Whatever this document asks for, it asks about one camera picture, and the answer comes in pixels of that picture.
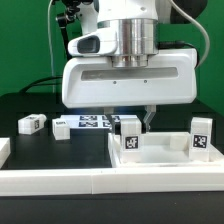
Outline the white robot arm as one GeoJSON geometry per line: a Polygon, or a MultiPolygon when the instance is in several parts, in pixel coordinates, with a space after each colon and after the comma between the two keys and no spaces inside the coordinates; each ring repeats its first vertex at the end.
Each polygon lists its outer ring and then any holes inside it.
{"type": "Polygon", "coordinates": [[[200,24],[208,0],[62,0],[65,24],[83,34],[66,42],[62,101],[68,108],[144,106],[148,124],[158,105],[192,102],[195,69],[205,56],[184,42],[159,42],[157,26],[200,24]]]}

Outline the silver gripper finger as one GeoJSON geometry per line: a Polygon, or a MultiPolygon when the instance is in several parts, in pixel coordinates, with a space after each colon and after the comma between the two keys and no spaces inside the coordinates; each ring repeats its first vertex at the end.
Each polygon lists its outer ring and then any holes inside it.
{"type": "Polygon", "coordinates": [[[146,114],[143,118],[143,131],[149,132],[150,131],[150,123],[156,114],[156,106],[155,105],[148,105],[145,107],[146,114]]]}
{"type": "Polygon", "coordinates": [[[121,134],[121,125],[119,120],[115,120],[112,115],[114,113],[113,107],[105,107],[104,115],[110,122],[110,130],[113,134],[120,135],[121,134]]]}

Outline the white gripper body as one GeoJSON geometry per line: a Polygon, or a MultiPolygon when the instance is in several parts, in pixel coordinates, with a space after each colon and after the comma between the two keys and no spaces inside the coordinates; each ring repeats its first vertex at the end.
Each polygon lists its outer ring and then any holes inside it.
{"type": "Polygon", "coordinates": [[[68,108],[190,103],[196,97],[197,52],[162,49],[119,55],[114,31],[93,32],[68,44],[62,101],[68,108]]]}

